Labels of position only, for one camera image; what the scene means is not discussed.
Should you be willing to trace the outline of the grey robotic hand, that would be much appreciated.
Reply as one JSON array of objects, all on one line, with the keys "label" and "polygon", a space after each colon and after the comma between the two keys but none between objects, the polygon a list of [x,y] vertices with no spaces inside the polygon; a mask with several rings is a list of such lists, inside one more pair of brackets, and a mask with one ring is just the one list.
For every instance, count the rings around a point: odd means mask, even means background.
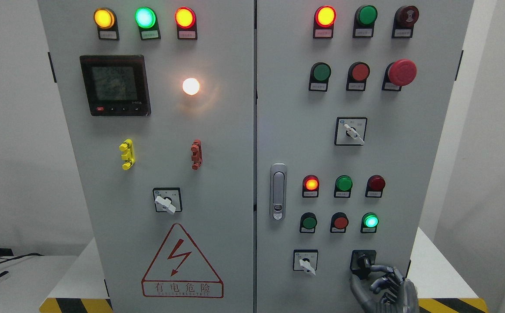
[{"label": "grey robotic hand", "polygon": [[370,272],[383,272],[370,287],[362,285],[355,273],[350,280],[351,291],[365,313],[419,313],[417,289],[397,267],[370,266]]}]

